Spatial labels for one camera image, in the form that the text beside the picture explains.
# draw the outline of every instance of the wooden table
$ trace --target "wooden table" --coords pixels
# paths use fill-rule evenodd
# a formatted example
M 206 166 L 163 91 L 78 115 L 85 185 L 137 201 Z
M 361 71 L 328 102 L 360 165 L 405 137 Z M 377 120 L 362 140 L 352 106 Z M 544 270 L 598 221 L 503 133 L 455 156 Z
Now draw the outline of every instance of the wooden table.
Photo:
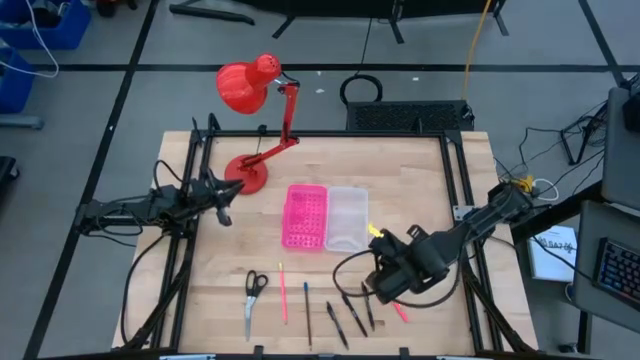
M 159 158 L 178 174 L 184 169 L 188 132 L 167 132 Z M 463 133 L 467 167 L 477 205 L 487 202 L 487 192 L 497 184 L 489 140 L 486 133 Z M 262 149 L 277 143 L 263 138 Z M 255 151 L 256 138 L 216 138 L 210 166 L 218 177 L 226 164 L 239 154 Z M 458 197 L 462 188 L 452 154 Z M 428 138 L 302 138 L 298 146 L 272 158 L 267 164 L 269 179 L 265 188 L 250 196 L 238 196 L 229 214 L 233 226 L 218 224 L 213 211 L 201 216 L 191 282 L 185 308 L 181 352 L 252 353 L 264 345 L 265 353 L 310 353 L 307 345 L 303 282 L 310 286 L 313 350 L 311 353 L 397 354 L 408 347 L 412 355 L 473 354 L 469 319 L 462 286 L 444 304 L 426 310 L 405 308 L 410 322 L 403 323 L 391 305 L 382 306 L 371 298 L 376 330 L 370 331 L 364 301 L 353 299 L 356 311 L 369 329 L 363 337 L 331 280 L 334 266 L 344 258 L 339 253 L 298 253 L 280 244 L 281 218 L 287 187 L 313 183 L 326 186 L 357 186 L 369 192 L 369 220 L 404 240 L 412 224 L 427 232 L 449 229 L 453 221 L 443 173 L 439 142 Z M 175 183 L 164 169 L 161 184 Z M 140 236 L 137 254 L 157 238 L 159 230 L 149 228 Z M 511 241 L 506 226 L 494 234 Z M 127 334 L 133 335 L 158 300 L 169 241 L 163 241 L 147 254 L 133 275 L 129 290 Z M 485 245 L 493 295 L 498 308 L 524 341 L 537 347 L 536 337 L 524 293 L 520 270 L 512 248 L 495 241 Z M 286 270 L 289 323 L 281 315 L 278 262 Z M 371 257 L 346 265 L 338 281 L 351 291 L 373 268 Z M 253 308 L 251 340 L 244 338 L 244 290 L 247 271 L 266 273 L 269 286 Z M 453 276 L 420 294 L 404 294 L 413 302 L 429 302 L 450 289 Z M 341 344 L 336 328 L 326 312 L 330 301 L 349 341 Z M 483 341 L 491 348 L 486 316 L 478 303 Z M 173 309 L 167 312 L 163 344 L 168 344 Z M 121 343 L 116 332 L 114 345 Z

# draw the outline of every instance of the red desk lamp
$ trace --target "red desk lamp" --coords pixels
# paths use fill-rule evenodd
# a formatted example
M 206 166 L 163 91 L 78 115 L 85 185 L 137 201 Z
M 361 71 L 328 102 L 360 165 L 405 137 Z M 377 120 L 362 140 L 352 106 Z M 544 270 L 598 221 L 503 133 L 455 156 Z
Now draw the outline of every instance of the red desk lamp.
M 260 110 L 267 99 L 267 86 L 280 74 L 289 81 L 278 81 L 281 84 L 278 92 L 287 97 L 280 144 L 264 153 L 240 155 L 231 160 L 224 171 L 226 180 L 241 179 L 244 182 L 245 186 L 240 194 L 248 195 L 260 190 L 267 182 L 265 160 L 300 142 L 297 137 L 291 136 L 300 83 L 283 74 L 280 61 L 271 54 L 260 55 L 252 63 L 227 64 L 218 72 L 216 84 L 220 97 L 231 109 L 246 115 Z

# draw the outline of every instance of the pink basket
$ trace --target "pink basket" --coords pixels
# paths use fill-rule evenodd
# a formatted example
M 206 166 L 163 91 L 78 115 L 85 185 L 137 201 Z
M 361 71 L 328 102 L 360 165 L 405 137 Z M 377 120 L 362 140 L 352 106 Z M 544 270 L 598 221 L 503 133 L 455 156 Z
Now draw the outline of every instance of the pink basket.
M 327 236 L 327 189 L 291 185 L 282 216 L 282 246 L 322 250 Z

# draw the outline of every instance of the white paper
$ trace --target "white paper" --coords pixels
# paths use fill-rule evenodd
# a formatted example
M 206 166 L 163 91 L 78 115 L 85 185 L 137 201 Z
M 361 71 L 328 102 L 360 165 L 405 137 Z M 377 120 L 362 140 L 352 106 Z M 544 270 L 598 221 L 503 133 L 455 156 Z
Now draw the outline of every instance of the white paper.
M 554 226 L 536 235 L 536 238 L 549 251 L 575 266 L 578 242 L 573 228 Z M 533 239 L 529 239 L 529 257 L 531 260 L 531 274 L 534 279 L 560 282 L 573 281 L 573 269 L 549 255 Z

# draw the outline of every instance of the blue bin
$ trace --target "blue bin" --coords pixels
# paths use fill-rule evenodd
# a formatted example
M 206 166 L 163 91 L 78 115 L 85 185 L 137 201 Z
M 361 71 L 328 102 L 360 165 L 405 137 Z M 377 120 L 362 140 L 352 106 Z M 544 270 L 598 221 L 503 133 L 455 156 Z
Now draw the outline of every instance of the blue bin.
M 60 5 L 63 2 L 66 1 L 51 1 L 56 5 Z M 38 28 L 42 40 L 50 50 L 77 48 L 84 32 L 87 30 L 87 26 L 89 26 L 91 21 L 89 9 L 80 0 L 71 0 L 69 3 L 69 7 L 67 7 L 60 24 L 56 28 Z M 31 27 L 0 27 L 0 38 L 16 49 L 42 49 Z
M 29 16 L 31 15 L 25 0 L 0 0 L 0 21 L 14 23 Z
M 33 71 L 31 65 L 11 48 L 0 48 L 0 59 L 15 68 Z M 4 68 L 4 75 L 0 77 L 0 114 L 19 113 L 24 109 L 34 77 L 32 74 Z

